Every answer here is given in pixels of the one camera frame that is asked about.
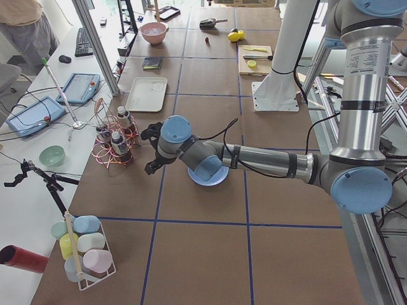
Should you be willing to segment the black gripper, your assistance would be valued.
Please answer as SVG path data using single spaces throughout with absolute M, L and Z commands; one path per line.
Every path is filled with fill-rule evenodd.
M 158 143 L 161 135 L 162 122 L 150 124 L 145 130 L 141 132 L 142 140 L 149 140 L 149 143 L 155 150 L 155 159 L 150 161 L 144 167 L 144 171 L 147 174 L 154 174 L 162 165 L 169 165 L 176 160 L 176 157 L 165 156 L 164 152 L 159 152 Z

